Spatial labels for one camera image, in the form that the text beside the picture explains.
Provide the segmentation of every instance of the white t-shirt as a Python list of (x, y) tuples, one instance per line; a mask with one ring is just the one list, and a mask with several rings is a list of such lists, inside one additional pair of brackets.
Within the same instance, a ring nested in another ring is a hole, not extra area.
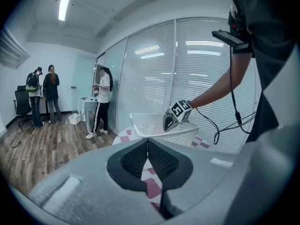
[[(103, 77), (100, 77), (100, 86), (103, 87), (109, 87), (110, 86), (110, 78), (107, 73)], [(99, 88), (99, 96), (98, 96), (98, 102), (99, 103), (108, 103), (111, 101), (110, 98), (111, 92), (104, 88)]]
[(37, 90), (35, 92), (29, 92), (28, 95), (29, 97), (41, 97), (42, 96), (42, 93), (41, 90), (39, 87), (42, 86), (43, 87), (43, 82), (44, 82), (44, 77), (43, 75), (39, 74), (38, 75), (38, 84), (37, 84)]

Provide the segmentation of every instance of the wooden floor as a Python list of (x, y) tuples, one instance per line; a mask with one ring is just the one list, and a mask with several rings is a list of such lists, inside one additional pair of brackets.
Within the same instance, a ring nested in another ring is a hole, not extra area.
[(116, 137), (113, 132), (98, 133), (97, 137), (87, 140), (85, 122), (70, 125), (68, 116), (63, 115), (63, 121), (55, 125), (45, 122), (42, 128), (26, 123), (24, 132), (19, 135), (17, 121), (8, 128), (0, 140), (0, 169), (10, 185), (27, 195), (41, 179), (68, 161), (113, 143)]

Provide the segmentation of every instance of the jeans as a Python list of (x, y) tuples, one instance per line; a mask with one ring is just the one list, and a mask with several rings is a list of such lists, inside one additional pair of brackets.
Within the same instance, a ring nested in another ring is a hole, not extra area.
[(54, 103), (55, 110), (56, 110), (57, 120), (62, 121), (62, 118), (61, 118), (60, 107), (58, 107), (58, 99), (53, 99), (51, 101), (48, 101), (49, 110), (50, 110), (50, 121), (51, 121), (52, 124), (55, 124), (56, 120), (54, 118), (53, 103)]
[(40, 128), (42, 127), (43, 123), (41, 120), (41, 115), (39, 114), (39, 101), (40, 97), (30, 97), (33, 124)]

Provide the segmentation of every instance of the wire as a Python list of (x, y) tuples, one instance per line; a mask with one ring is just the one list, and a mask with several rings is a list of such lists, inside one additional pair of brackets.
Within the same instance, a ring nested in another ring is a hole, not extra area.
[[(255, 118), (255, 116), (253, 116), (252, 118), (248, 119), (246, 122), (244, 122), (244, 123), (242, 123), (242, 124), (240, 124), (240, 125), (238, 125), (238, 126), (231, 127), (232, 125), (234, 125), (234, 124), (236, 124), (236, 123), (239, 122), (239, 121), (236, 121), (236, 122), (234, 122), (233, 124), (230, 124), (229, 126), (225, 127), (224, 129), (219, 130), (218, 126), (217, 126), (210, 118), (208, 118), (208, 117), (206, 117), (205, 115), (203, 115), (203, 114), (198, 110), (198, 108), (196, 108), (196, 110), (197, 110), (197, 111), (200, 113), (200, 115), (202, 115), (207, 121), (209, 121), (209, 122), (215, 127), (215, 129), (217, 130), (217, 132), (216, 132), (215, 135), (214, 135), (214, 145), (217, 145), (217, 143), (219, 142), (219, 138), (220, 138), (220, 133), (221, 133), (221, 132), (224, 132), (224, 131), (227, 131), (227, 130), (231, 130), (231, 129), (235, 129), (235, 128), (239, 128), (239, 127), (241, 127), (241, 126), (243, 126), (243, 125), (249, 123), (252, 119)], [(241, 120), (243, 120), (243, 119), (245, 119), (245, 118), (247, 118), (247, 117), (250, 117), (250, 116), (252, 116), (252, 115), (255, 114), (255, 113), (256, 113), (256, 112), (254, 112), (254, 113), (252, 113), (252, 114), (250, 114), (250, 115), (248, 115), (248, 116), (242, 118)]]
[(232, 83), (232, 75), (231, 75), (231, 70), (232, 70), (232, 50), (233, 48), (230, 46), (229, 48), (229, 52), (230, 52), (230, 90), (231, 90), (231, 97), (232, 97), (232, 102), (233, 102), (233, 106), (234, 106), (234, 110), (235, 110), (235, 118), (238, 121), (240, 128), (242, 129), (242, 131), (246, 134), (250, 134), (249, 132), (245, 131), (242, 127), (242, 119), (240, 118), (240, 113), (238, 112), (238, 110), (236, 109), (236, 103), (235, 103), (235, 97), (234, 97), (234, 93), (233, 93), (233, 83)]
[(241, 127), (241, 126), (243, 126), (243, 125), (249, 123), (249, 122), (250, 122), (251, 120), (253, 120), (254, 118), (255, 118), (255, 116), (251, 117), (251, 118), (248, 119), (246, 122), (244, 122), (244, 123), (242, 123), (242, 124), (240, 124), (240, 125), (237, 125), (237, 126), (235, 126), (235, 127), (230, 127), (230, 126), (232, 126), (233, 124), (237, 123), (237, 122), (235, 122), (235, 123), (229, 125), (228, 127), (224, 128), (224, 129), (222, 129), (222, 130), (220, 130), (220, 131), (217, 131), (217, 132), (215, 133), (215, 135), (214, 135), (214, 145), (217, 145), (217, 143), (218, 143), (218, 140), (219, 140), (219, 139), (217, 139), (217, 142), (215, 142), (215, 140), (216, 140), (216, 137), (217, 137), (217, 136), (218, 136), (218, 137), (220, 136), (220, 132), (224, 132), (224, 131), (227, 131), (227, 130), (239, 128), (239, 127)]
[(217, 130), (217, 132), (218, 132), (218, 131), (219, 131), (219, 128), (217, 127), (217, 125), (216, 125), (210, 118), (204, 116), (204, 115), (198, 110), (198, 108), (196, 108), (196, 109), (197, 109), (197, 111), (200, 113), (200, 115), (202, 115), (208, 122), (210, 122), (212, 125), (215, 126), (215, 128), (216, 128), (216, 130)]
[(16, 140), (16, 138), (17, 138), (22, 132), (24, 132), (23, 129), (21, 129), (21, 132), (19, 132), (19, 133), (17, 134), (17, 136), (15, 136), (15, 138), (11, 141), (11, 143), (10, 143), (10, 147), (11, 147), (11, 148), (16, 148), (16, 147), (18, 147), (18, 146), (21, 144), (21, 141), (19, 141), (18, 144), (17, 144), (16, 146), (14, 146), (14, 147), (12, 146), (13, 142)]

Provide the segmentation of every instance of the ceiling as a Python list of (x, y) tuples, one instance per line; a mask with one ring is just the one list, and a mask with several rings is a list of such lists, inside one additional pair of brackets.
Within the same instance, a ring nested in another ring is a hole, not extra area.
[(101, 39), (113, 26), (138, 8), (156, 0), (70, 0), (64, 22), (58, 20), (60, 0), (30, 0), (30, 18), (34, 29), (57, 27), (60, 33), (68, 29), (82, 31), (80, 36)]

